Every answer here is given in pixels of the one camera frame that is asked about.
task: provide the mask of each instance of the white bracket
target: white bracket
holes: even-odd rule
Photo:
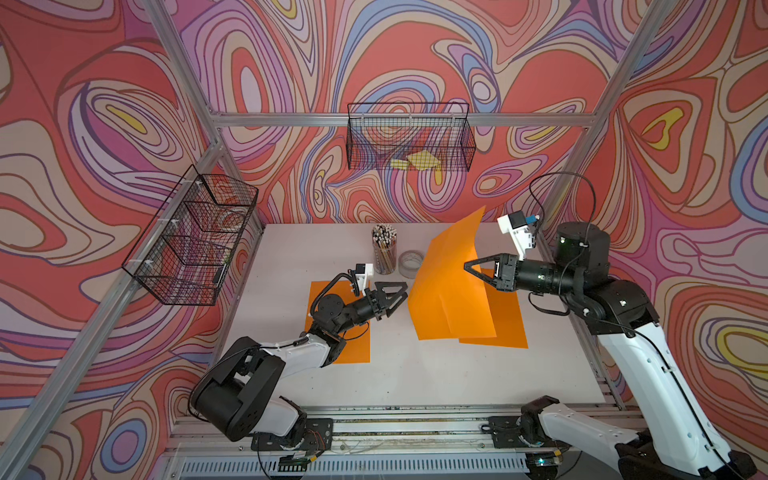
[[[529,248],[536,246],[533,234],[530,231],[530,225],[538,220],[538,215],[534,217],[526,217],[528,223],[520,227],[514,228],[509,215],[504,215],[496,219],[498,227],[502,230],[502,233],[509,233],[512,237],[512,241],[515,243],[515,247],[518,249],[518,258],[523,260],[525,258],[525,251]]]
[[[360,293],[365,296],[365,289],[368,286],[368,281],[373,278],[373,263],[366,263],[366,270],[363,273],[355,273],[355,280],[357,280],[357,287],[360,289]]]

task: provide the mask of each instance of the wire basket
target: wire basket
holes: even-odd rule
[[[243,181],[198,174],[192,182],[147,255],[129,260],[129,253],[123,263],[164,305],[216,304],[234,251],[256,207],[259,191]],[[129,262],[139,262],[139,267],[131,272]]]
[[[464,102],[347,105],[350,170],[469,171],[475,136]]]

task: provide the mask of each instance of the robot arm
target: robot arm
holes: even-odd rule
[[[287,445],[297,444],[306,417],[290,400],[273,398],[277,382],[306,369],[330,365],[346,345],[344,332],[392,315],[408,296],[405,282],[376,282],[374,290],[365,288],[371,273],[371,264],[358,264],[355,270],[337,275],[313,301],[312,326],[292,342],[257,343],[249,337],[236,340],[195,386],[190,406],[229,440],[240,440],[255,429],[284,437]],[[356,296],[360,290],[363,296],[345,304],[338,295],[327,294],[342,278],[350,281]]]
[[[594,225],[568,222],[558,227],[553,263],[499,253],[465,264],[467,272],[503,292],[559,295],[568,312],[582,318],[611,354],[650,431],[619,429],[542,397],[524,409],[535,427],[522,435],[546,435],[575,445],[624,478],[753,475],[751,457],[731,451],[680,374],[646,293],[634,282],[608,276],[610,242]],[[487,262],[495,264],[493,277],[472,268]]]

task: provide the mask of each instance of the folded orange paper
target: folded orange paper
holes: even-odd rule
[[[485,283],[464,271],[478,257],[475,235],[484,212],[481,207],[429,244],[408,297],[419,340],[496,337]]]
[[[306,322],[304,323],[304,331],[307,331],[312,326],[312,317],[310,315],[310,307],[315,297],[328,285],[328,282],[312,282],[310,286],[310,301],[306,305]],[[345,280],[340,280],[333,288],[327,293],[335,293],[341,297],[344,303],[351,303],[357,300],[358,297],[352,291],[352,286]],[[346,338],[354,339],[358,335],[362,335],[358,339],[350,340],[346,343],[344,350],[342,350],[339,358],[334,363],[371,363],[371,333],[368,326],[355,326],[344,334]]]
[[[482,272],[488,276],[493,276],[493,269],[484,268]],[[518,293],[499,292],[487,283],[485,284],[485,293],[491,307],[496,337],[492,339],[460,339],[459,342],[527,349],[528,339],[525,338],[525,326],[523,325],[523,315],[520,313]]]

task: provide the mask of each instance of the black mounting plate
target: black mounting plate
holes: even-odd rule
[[[491,438],[493,438],[494,449],[529,449],[531,445],[520,440],[520,432],[513,429],[517,423],[519,415],[507,417],[488,417],[488,424],[491,426]],[[549,439],[541,445],[534,447],[557,447],[554,440]]]
[[[253,435],[250,449],[259,452],[291,452],[296,450],[321,452],[322,450],[330,450],[333,441],[333,419],[307,419],[304,439],[294,449],[284,449],[280,441],[282,438],[271,433],[256,433]]]

